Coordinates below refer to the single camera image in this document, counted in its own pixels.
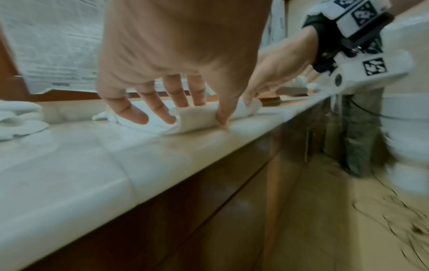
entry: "toilet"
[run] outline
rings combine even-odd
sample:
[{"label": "toilet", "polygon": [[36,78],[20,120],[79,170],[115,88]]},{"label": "toilet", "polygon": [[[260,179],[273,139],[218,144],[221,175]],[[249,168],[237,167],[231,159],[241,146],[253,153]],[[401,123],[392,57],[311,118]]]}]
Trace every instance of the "toilet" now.
[{"label": "toilet", "polygon": [[390,181],[410,192],[429,194],[429,92],[390,94],[380,117],[387,148]]}]

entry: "green pants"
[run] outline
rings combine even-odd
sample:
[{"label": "green pants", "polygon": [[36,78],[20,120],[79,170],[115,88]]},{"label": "green pants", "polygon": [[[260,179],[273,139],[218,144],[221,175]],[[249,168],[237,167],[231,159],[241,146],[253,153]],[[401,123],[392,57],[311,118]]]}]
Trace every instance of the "green pants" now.
[{"label": "green pants", "polygon": [[365,110],[375,114],[381,113],[383,90],[343,96],[341,140],[345,146],[345,154],[342,162],[349,173],[356,177],[365,177],[371,173],[371,154],[379,133],[380,119],[379,116]]}]

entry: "floor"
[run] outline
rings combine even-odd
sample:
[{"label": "floor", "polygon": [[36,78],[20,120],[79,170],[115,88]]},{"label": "floor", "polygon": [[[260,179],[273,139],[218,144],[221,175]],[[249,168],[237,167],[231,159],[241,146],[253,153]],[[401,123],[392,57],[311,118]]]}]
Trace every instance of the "floor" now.
[{"label": "floor", "polygon": [[374,176],[313,158],[253,270],[429,270],[429,197],[393,187],[381,169]]}]

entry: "white towel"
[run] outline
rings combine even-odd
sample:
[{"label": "white towel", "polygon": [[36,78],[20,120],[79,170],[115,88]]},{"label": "white towel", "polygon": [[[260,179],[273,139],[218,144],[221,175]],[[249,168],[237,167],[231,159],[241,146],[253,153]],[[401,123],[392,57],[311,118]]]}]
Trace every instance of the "white towel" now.
[{"label": "white towel", "polygon": [[[218,125],[215,115],[218,108],[218,102],[208,103],[205,106],[175,108],[172,101],[164,101],[165,105],[170,108],[170,114],[177,118],[173,125],[166,124],[158,116],[156,116],[143,101],[133,102],[133,105],[141,109],[149,116],[149,123],[146,125],[139,125],[126,120],[116,115],[112,109],[107,107],[106,111],[93,116],[93,120],[109,120],[111,122],[119,122],[120,124],[138,129],[147,133],[155,134],[178,134],[186,133],[195,130],[207,129]],[[231,121],[255,115],[262,103],[259,100],[253,102],[246,107],[240,99],[235,113],[230,118]]]},{"label": "white towel", "polygon": [[43,120],[42,107],[28,102],[0,100],[0,141],[40,132],[49,124]]}]

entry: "countertop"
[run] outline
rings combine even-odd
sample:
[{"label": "countertop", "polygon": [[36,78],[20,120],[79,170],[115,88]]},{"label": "countertop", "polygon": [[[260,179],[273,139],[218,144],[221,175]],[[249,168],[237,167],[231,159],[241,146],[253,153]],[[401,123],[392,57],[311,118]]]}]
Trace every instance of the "countertop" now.
[{"label": "countertop", "polygon": [[0,143],[0,270],[16,271],[326,99],[175,136],[80,121]]}]

